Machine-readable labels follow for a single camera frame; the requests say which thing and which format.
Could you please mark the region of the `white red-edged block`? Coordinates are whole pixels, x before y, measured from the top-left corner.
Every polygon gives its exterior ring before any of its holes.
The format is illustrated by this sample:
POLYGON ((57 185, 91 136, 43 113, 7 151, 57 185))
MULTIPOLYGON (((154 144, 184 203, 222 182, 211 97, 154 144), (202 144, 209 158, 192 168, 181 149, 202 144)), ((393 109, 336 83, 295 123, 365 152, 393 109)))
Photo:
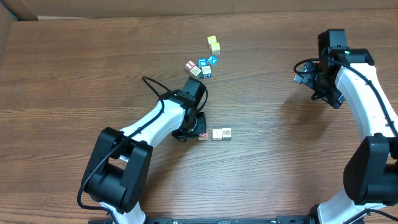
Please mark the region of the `white red-edged block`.
POLYGON ((201 70, 202 70, 203 78, 211 78, 212 72, 211 72, 211 67, 210 66, 203 66, 201 68, 201 70))

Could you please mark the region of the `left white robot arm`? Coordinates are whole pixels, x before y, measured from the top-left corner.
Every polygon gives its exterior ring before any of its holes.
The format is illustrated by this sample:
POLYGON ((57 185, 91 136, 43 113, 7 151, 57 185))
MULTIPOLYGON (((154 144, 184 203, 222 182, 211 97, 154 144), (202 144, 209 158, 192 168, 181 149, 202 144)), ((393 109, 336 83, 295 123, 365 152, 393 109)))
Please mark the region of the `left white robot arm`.
POLYGON ((107 223, 145 223, 140 206, 154 149, 171 134, 181 142, 205 133, 207 89, 168 91, 155 108, 121 130, 100 132, 76 200, 85 210, 102 210, 107 223))

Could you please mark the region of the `red M block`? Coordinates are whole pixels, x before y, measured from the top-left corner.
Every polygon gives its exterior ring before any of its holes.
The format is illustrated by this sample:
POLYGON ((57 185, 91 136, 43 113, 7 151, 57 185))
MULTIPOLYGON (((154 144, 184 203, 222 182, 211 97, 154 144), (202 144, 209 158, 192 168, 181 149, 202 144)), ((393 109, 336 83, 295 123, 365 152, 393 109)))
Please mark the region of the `red M block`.
POLYGON ((208 139, 208 131, 205 133, 201 133, 198 135, 198 139, 201 141, 207 140, 208 139))

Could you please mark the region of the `blue-faced wooden block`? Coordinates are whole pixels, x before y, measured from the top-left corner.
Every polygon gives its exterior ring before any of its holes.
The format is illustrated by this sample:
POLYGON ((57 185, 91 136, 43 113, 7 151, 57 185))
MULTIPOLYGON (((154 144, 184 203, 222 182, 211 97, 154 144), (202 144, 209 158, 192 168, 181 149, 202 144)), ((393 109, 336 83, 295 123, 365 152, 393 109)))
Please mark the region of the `blue-faced wooden block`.
POLYGON ((231 140, 232 131, 231 128, 222 128, 222 140, 231 140))

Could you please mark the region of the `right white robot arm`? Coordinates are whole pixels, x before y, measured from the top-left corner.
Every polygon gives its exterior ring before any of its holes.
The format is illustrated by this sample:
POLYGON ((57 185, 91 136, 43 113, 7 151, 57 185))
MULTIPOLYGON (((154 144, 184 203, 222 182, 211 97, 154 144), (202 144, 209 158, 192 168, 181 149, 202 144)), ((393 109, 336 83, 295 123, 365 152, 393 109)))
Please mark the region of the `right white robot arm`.
POLYGON ((312 208, 315 223, 362 223, 365 215, 397 205, 397 114, 383 92, 366 49, 333 49, 298 62, 296 83, 314 90, 313 100, 337 94, 353 115, 361 143, 343 172, 343 189, 312 208))

